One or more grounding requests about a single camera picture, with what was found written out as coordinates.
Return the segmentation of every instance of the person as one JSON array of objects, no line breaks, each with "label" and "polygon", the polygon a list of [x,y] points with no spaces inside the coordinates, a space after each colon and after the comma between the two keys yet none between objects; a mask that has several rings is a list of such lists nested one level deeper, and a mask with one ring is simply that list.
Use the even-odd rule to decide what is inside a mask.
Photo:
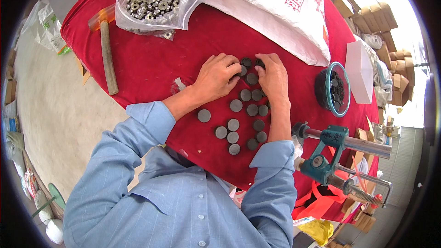
[{"label": "person", "polygon": [[[66,203],[66,247],[292,247],[297,191],[288,76],[276,54],[256,57],[265,64],[255,69],[271,104],[271,126],[249,165],[257,173],[241,209],[225,181],[183,165],[160,146],[180,118],[226,96],[239,81],[239,60],[219,54],[202,65],[194,84],[162,102],[127,106],[130,117],[103,132]],[[145,154],[139,183],[128,192]]]}]

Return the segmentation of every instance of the yellow plastic bag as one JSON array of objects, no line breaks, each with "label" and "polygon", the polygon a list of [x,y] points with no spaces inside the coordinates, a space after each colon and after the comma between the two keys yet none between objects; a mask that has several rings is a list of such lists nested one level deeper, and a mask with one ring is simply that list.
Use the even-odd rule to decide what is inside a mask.
[{"label": "yellow plastic bag", "polygon": [[310,235],[320,246],[326,245],[334,233],[334,225],[329,221],[314,219],[311,222],[297,226],[300,230]]}]

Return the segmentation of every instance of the wooden hammer handle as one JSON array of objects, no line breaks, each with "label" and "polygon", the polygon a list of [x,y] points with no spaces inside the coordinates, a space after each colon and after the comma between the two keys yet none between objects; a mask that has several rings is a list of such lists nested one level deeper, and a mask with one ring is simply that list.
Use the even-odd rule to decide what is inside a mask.
[{"label": "wooden hammer handle", "polygon": [[110,49],[109,23],[102,21],[101,30],[101,50],[103,53],[104,74],[106,75],[107,89],[109,95],[118,93],[116,84],[115,70],[113,69],[112,50]]}]

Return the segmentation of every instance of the hammer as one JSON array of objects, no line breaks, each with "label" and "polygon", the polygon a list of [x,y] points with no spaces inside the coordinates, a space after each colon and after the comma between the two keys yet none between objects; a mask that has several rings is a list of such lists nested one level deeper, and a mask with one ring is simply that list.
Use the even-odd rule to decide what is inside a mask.
[{"label": "hammer", "polygon": [[115,20],[115,4],[100,10],[88,22],[91,31],[101,29],[101,51],[103,53],[104,74],[106,75],[109,95],[118,93],[109,37],[109,23],[113,20]]}]

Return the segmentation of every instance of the table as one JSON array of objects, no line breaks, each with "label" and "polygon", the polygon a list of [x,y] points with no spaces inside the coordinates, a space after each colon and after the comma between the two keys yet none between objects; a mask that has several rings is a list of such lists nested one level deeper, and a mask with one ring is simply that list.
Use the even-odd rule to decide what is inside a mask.
[{"label": "table", "polygon": [[[84,63],[96,82],[107,92],[101,53],[100,33],[91,32],[87,21],[100,9],[115,0],[79,0],[66,15],[61,35],[67,45]],[[324,0],[325,19],[328,27],[331,61],[345,65],[346,44],[355,41],[350,29],[330,0]],[[128,104],[163,100],[179,91],[174,80],[180,77],[185,85],[194,83],[204,61],[219,53],[232,54],[237,58],[249,57],[255,60],[255,53],[277,53],[288,72],[289,99],[291,101],[291,124],[308,121],[311,128],[322,130],[329,124],[346,126],[353,136],[356,128],[368,129],[366,116],[378,122],[378,110],[373,96],[372,104],[356,104],[351,95],[351,104],[343,118],[336,118],[330,111],[322,109],[314,96],[314,79],[323,67],[308,66],[268,38],[235,18],[201,4],[191,15],[188,31],[177,30],[174,40],[153,36],[140,36],[122,30],[113,22],[109,25],[113,63],[119,93],[112,96],[122,107]],[[240,90],[250,88],[240,80],[231,93],[202,108],[208,109],[211,120],[201,123],[197,119],[197,109],[180,119],[170,133],[167,144],[195,164],[205,168],[226,181],[247,190],[253,182],[256,169],[248,168],[256,151],[246,148],[246,140],[255,135],[252,123],[244,110],[234,113],[229,103],[238,98]],[[263,98],[258,105],[266,102]],[[269,117],[263,118],[269,131]],[[232,156],[228,153],[226,140],[214,135],[218,125],[226,125],[231,118],[240,121],[238,144],[241,152]],[[317,140],[306,139],[303,157],[314,151]],[[331,158],[325,149],[324,156]],[[346,163],[349,150],[341,156]],[[376,174],[378,159],[372,164],[369,174]],[[312,179],[299,172],[294,173],[298,197],[311,189]],[[341,221],[341,204],[334,203],[323,216],[328,220]]]}]

